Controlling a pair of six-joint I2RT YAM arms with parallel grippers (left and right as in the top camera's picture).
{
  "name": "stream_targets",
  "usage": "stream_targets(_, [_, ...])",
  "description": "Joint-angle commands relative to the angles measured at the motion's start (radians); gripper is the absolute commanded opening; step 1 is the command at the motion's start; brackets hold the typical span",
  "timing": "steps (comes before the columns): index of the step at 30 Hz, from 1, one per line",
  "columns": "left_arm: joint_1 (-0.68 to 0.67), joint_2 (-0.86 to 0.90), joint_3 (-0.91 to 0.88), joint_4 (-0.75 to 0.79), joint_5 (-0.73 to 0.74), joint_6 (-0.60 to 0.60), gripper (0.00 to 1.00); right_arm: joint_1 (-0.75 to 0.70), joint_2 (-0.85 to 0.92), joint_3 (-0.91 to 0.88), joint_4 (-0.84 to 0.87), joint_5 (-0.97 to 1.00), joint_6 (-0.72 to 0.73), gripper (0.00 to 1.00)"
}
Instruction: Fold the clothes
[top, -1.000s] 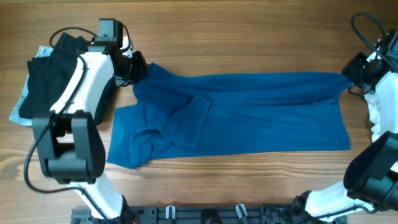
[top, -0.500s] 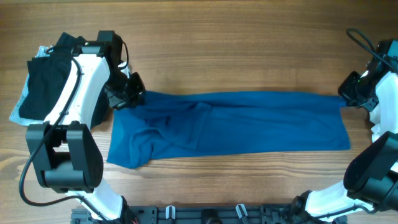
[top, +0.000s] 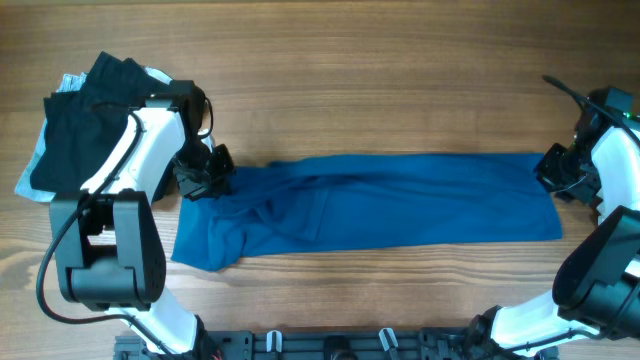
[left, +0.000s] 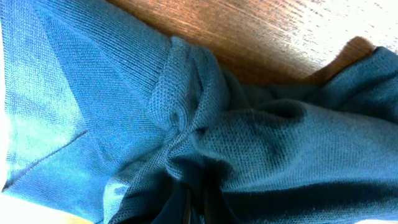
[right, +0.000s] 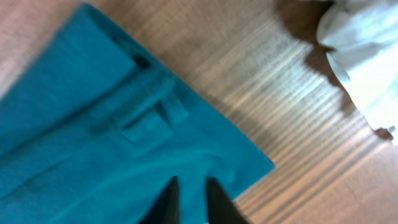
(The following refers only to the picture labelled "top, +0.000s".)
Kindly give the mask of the blue polo shirt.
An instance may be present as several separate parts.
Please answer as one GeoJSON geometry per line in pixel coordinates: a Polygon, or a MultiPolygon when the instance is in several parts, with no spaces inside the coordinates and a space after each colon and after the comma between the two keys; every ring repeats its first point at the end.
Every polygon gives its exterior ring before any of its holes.
{"type": "Polygon", "coordinates": [[[172,258],[243,257],[563,235],[537,153],[335,155],[241,167],[229,194],[184,201],[172,258]]]}

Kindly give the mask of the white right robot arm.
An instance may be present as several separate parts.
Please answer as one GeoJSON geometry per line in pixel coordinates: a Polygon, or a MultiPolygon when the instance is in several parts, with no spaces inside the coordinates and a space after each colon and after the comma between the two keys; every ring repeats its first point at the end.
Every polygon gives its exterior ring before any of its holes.
{"type": "Polygon", "coordinates": [[[595,144],[602,201],[597,228],[561,265],[550,291],[474,318],[464,342],[475,359],[534,357],[582,339],[639,335],[639,147],[618,128],[595,144]]]}

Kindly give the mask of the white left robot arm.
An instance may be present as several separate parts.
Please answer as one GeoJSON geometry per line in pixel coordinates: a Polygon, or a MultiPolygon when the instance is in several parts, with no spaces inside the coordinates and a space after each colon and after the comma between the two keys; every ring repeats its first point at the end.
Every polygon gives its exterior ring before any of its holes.
{"type": "Polygon", "coordinates": [[[130,103],[124,134],[99,170],[50,204],[54,238],[40,265],[36,299],[60,323],[124,322],[151,359],[220,359],[199,316],[166,287],[166,257],[151,205],[166,172],[190,201],[230,192],[235,166],[225,145],[205,143],[211,101],[191,80],[130,103]]]}

